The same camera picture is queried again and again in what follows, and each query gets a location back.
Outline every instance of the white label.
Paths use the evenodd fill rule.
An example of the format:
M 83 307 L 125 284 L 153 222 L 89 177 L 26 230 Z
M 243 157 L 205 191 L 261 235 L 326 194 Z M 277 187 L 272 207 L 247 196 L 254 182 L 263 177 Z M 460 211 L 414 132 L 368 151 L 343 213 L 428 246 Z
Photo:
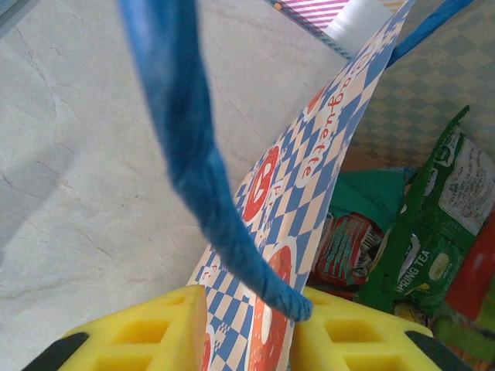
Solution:
M 495 203 L 495 168 L 490 157 L 465 139 L 456 167 L 445 182 L 439 205 L 477 235 Z

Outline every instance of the pink striped box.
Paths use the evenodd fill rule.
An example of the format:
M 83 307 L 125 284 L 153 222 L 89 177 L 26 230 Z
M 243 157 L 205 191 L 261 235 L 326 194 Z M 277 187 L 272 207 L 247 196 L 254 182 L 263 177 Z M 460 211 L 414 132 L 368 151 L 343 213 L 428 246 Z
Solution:
M 394 0 L 267 0 L 346 59 L 399 9 Z

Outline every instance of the gray marble surface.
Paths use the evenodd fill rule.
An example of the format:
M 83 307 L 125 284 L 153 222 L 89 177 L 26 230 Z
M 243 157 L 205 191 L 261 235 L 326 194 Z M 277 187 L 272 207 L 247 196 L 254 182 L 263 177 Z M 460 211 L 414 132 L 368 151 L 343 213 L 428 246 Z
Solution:
M 262 0 L 201 2 L 235 188 L 343 65 Z M 0 370 L 183 286 L 206 243 L 172 193 L 113 2 L 42 0 L 0 40 Z

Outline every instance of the blue checkered pattern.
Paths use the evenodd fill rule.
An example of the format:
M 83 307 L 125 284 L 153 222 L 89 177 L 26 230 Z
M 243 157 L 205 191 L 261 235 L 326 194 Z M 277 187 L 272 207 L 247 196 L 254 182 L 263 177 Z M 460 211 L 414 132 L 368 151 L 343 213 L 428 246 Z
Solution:
M 314 106 L 314 112 L 308 113 L 305 109 L 274 144 L 279 146 L 280 155 L 271 183 L 282 182 L 282 189 L 272 208 L 268 210 L 268 203 L 265 203 L 247 228 L 264 256 L 265 251 L 272 251 L 276 243 L 286 237 L 295 238 L 296 248 L 292 251 L 295 274 L 291 283 L 297 290 L 301 291 L 306 283 L 336 177 L 354 130 L 388 62 L 412 3 L 412 0 L 406 2 L 363 47 L 356 58 L 349 61 L 342 73 L 326 86 Z M 370 57 L 359 67 L 358 61 L 366 53 L 370 53 Z M 296 179 L 303 162 L 311 155 L 315 143 L 319 140 L 322 126 L 326 123 L 327 103 L 344 79 L 351 76 L 357 67 L 360 72 L 352 75 L 354 80 L 346 90 L 350 98 L 336 120 L 337 128 L 333 142 L 324 152 L 323 160 L 314 168 L 309 182 L 299 188 Z M 235 193 L 234 203 L 241 215 L 253 186 L 253 179 L 265 157 L 266 155 L 254 165 Z M 214 261 L 217 264 L 218 256 L 213 249 L 207 249 L 189 283 L 200 283 L 203 272 L 209 270 Z M 207 287 L 208 321 L 215 331 L 210 370 L 243 370 L 248 353 L 254 295 L 221 265 L 220 269 L 214 271 L 203 283 Z

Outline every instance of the green plastic bag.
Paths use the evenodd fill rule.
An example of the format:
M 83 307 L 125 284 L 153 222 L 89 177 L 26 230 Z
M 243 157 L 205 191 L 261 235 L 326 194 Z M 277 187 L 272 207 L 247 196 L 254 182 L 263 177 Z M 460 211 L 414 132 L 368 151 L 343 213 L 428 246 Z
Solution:
M 442 303 L 495 203 L 495 168 L 460 130 L 469 106 L 443 131 L 380 246 L 359 302 L 391 312 L 412 301 L 427 315 Z

